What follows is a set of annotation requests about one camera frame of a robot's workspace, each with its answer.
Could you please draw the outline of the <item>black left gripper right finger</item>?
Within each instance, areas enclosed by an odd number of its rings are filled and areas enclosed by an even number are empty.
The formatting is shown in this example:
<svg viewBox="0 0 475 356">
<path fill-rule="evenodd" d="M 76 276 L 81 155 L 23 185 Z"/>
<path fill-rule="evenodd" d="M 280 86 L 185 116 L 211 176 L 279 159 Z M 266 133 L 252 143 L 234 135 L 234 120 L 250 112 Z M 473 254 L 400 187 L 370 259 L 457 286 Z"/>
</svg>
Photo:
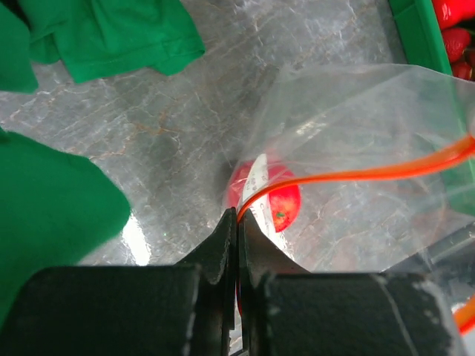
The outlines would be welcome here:
<svg viewBox="0 0 475 356">
<path fill-rule="evenodd" d="M 245 355 L 462 355 L 451 308 L 427 263 L 312 273 L 251 212 L 238 220 L 237 300 Z"/>
</svg>

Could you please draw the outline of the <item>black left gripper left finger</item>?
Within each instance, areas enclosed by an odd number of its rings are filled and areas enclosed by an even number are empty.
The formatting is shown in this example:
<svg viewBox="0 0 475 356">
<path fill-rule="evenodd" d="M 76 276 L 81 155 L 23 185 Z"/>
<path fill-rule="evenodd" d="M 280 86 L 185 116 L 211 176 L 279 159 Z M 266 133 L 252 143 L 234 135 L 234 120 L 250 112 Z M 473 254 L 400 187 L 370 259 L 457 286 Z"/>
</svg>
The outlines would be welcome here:
<svg viewBox="0 0 475 356">
<path fill-rule="evenodd" d="M 1 328 L 3 355 L 227 355 L 237 214 L 172 266 L 46 268 Z"/>
</svg>

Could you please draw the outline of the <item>clear zip top bag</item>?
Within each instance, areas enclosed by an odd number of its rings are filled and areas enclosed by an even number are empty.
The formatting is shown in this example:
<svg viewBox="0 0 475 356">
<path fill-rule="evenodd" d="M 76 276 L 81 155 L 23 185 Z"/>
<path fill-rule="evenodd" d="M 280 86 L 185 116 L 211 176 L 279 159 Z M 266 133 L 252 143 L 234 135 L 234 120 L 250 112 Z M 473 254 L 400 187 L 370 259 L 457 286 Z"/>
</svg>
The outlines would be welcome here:
<svg viewBox="0 0 475 356">
<path fill-rule="evenodd" d="M 413 65 L 282 69 L 223 196 L 311 272 L 427 263 L 474 298 L 474 83 Z"/>
</svg>

